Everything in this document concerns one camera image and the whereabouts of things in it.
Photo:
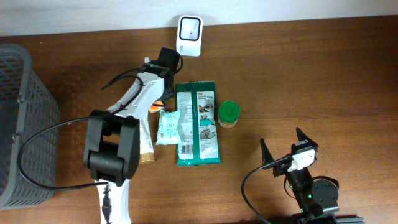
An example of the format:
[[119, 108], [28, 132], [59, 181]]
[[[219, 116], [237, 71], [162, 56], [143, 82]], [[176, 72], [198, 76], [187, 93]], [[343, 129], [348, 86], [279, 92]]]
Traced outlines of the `mint green tissue pack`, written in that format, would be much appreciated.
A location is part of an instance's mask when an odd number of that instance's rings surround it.
[[178, 132], [179, 119], [179, 110], [173, 112], [160, 110], [156, 145], [171, 145], [181, 143]]

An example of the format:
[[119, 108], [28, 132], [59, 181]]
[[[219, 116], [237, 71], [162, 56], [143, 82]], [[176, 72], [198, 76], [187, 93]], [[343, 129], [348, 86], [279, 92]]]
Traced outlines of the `orange tissue box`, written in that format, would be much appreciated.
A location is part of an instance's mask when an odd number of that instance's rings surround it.
[[165, 103], [162, 100], [155, 101], [149, 108], [149, 113], [154, 114], [165, 108]]

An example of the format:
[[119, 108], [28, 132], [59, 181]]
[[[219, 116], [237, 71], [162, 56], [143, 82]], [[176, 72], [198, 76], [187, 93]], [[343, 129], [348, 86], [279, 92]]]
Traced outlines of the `white cream tube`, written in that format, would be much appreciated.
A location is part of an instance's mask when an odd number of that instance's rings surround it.
[[155, 161], [154, 147], [150, 134], [148, 113], [140, 120], [140, 164], [150, 164]]

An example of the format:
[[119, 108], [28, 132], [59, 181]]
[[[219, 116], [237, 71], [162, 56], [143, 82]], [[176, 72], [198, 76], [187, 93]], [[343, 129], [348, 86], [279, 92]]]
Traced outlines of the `green lid jar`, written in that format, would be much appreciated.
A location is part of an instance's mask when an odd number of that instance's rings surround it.
[[240, 107], [234, 101], [224, 101], [218, 110], [218, 122], [223, 128], [232, 128], [238, 122]]

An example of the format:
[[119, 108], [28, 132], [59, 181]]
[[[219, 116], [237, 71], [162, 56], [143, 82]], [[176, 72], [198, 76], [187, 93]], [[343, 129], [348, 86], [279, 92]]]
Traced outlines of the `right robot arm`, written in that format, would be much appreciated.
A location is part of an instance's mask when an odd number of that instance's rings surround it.
[[308, 170], [316, 160], [318, 144], [300, 128], [296, 128], [298, 142], [292, 144], [291, 153], [275, 160], [265, 140], [261, 139], [262, 163], [270, 164], [274, 177], [283, 175], [290, 185], [292, 197], [301, 212], [289, 217], [270, 218], [270, 223], [296, 224], [364, 224], [364, 218], [357, 216], [337, 217], [340, 185], [336, 179], [327, 176], [312, 176]]

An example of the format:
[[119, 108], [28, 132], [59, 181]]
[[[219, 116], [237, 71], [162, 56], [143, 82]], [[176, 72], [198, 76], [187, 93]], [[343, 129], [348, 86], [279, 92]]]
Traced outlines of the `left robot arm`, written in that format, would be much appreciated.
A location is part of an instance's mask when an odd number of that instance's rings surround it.
[[146, 60], [133, 75], [124, 72], [108, 83], [135, 79], [119, 101], [90, 113], [83, 165], [98, 189], [102, 223], [131, 222], [129, 183], [139, 165], [140, 122], [157, 100], [174, 96], [174, 76], [182, 67], [182, 56], [163, 47], [157, 59]]

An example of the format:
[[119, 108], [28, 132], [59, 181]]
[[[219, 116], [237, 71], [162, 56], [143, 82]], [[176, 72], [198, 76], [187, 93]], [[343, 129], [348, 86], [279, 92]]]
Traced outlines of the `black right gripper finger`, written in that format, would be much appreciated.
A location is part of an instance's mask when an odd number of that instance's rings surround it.
[[261, 138], [260, 140], [261, 150], [262, 150], [262, 165], [266, 165], [268, 163], [274, 162], [274, 158], [272, 157], [265, 140]]
[[299, 127], [296, 127], [295, 130], [299, 141], [307, 140], [308, 142], [313, 142]]

